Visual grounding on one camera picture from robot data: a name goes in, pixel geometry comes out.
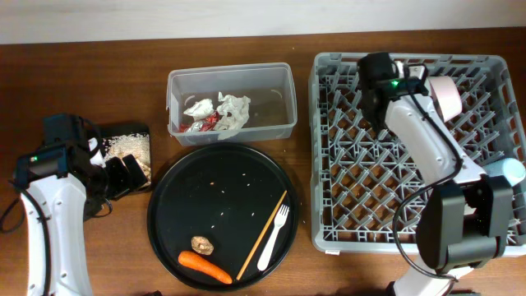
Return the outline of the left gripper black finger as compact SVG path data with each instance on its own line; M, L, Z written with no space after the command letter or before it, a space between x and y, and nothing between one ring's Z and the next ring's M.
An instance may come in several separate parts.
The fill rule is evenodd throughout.
M143 169L138 164L133 155L126 155L122 158L130 175L131 185L134 190L141 190L148 182Z
M109 200L119 200L131 191L131 175L118 157L113 157L105 164L105 172L108 175L106 197Z

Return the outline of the red snack wrapper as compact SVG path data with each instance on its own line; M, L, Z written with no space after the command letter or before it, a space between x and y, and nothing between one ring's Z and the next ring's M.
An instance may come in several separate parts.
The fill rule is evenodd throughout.
M206 118L199 120L194 120L192 124L186 125L181 124L179 131L180 132L207 132L212 130L217 122L219 121L219 113L217 111L213 112Z

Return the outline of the round black serving tray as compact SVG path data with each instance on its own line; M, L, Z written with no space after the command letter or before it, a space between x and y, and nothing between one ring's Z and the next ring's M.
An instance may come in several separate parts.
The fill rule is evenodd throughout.
M281 198L289 206L264 271L256 267L273 229L270 224L242 278L243 262ZM164 268L195 289L214 292L244 289L271 274L287 256L298 230L298 195L285 170L267 154L241 144L201 147L178 160L159 180L150 198L150 244ZM191 238L214 245L206 260L226 271L232 284L182 266L178 255L191 250Z

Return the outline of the white tissue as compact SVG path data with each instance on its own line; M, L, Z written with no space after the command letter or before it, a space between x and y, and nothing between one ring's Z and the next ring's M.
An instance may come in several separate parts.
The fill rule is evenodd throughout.
M243 96L218 94L220 105L216 111L220 116L219 121L215 124L216 131L221 130L238 130L241 129L250 118L249 108L251 99Z
M192 117L195 121L199 121L208 118L215 111L213 102L211 99L202 99L194 103L189 109L186 109L183 113L187 116Z

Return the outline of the orange carrot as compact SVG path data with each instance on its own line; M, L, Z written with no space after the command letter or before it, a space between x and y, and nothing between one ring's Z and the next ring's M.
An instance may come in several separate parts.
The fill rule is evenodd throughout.
M206 274L223 284L232 284L231 276L218 266L207 261L198 253L191 251L182 251L178 255L178 263L182 266Z

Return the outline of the wooden chopstick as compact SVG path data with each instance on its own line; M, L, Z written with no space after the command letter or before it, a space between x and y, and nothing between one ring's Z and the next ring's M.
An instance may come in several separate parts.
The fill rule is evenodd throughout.
M249 264L250 260L252 259L252 257L254 255L254 253L256 252L257 248L259 247L259 245L261 243L261 240L265 236L268 228L270 227L270 224L274 222L275 215L277 214L278 209L280 208L280 206L283 205L284 198L287 196L287 194L288 194L288 191L285 190L283 192L281 198L277 202L275 208L271 212L268 220L265 222L265 225L264 225L263 229L261 230L258 238L256 239L256 241L254 242L254 244L253 244L253 246L251 248L251 251L248 253L246 260L243 262L242 267L241 267L240 271L238 272L238 274L236 276L236 280L240 280L242 278L246 268L248 267L248 264Z

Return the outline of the white plastic fork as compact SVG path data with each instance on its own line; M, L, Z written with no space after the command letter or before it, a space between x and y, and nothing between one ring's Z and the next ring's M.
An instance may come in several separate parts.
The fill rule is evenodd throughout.
M279 234L279 231L287 221L288 213L289 206L281 205L278 209L278 212L274 218L273 229L256 265L259 271L264 271L270 264L270 258L275 246L277 236Z

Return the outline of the pink bowl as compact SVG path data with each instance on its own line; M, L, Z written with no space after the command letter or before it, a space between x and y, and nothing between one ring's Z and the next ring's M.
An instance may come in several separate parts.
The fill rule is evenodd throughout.
M448 122L459 115L463 105L453 79L449 76L430 76L427 80L442 120Z

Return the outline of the light blue cup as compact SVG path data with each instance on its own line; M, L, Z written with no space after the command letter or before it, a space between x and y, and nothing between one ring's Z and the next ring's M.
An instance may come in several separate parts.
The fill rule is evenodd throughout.
M525 167L519 160L514 158L497 160L485 165L483 168L490 177L503 176L511 187L525 180Z

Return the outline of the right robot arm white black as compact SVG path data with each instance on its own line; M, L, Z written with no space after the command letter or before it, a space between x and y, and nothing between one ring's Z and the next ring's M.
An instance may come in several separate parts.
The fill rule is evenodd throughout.
M484 167L469 158L445 126L462 111L450 77L429 76L424 64L396 62L388 53L361 58L358 75L365 119L402 141L425 183L401 205L431 194L416 230L419 255L386 292L447 295L460 277L503 255L513 188L525 167L513 158Z

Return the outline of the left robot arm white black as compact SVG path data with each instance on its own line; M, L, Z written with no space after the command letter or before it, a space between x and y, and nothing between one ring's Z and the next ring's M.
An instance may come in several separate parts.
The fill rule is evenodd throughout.
M28 223L29 295L91 295L84 223L111 211L113 201L149 189L136 158L106 158L120 136L149 143L144 123L98 127L78 115L44 119L44 140L19 157L12 186Z

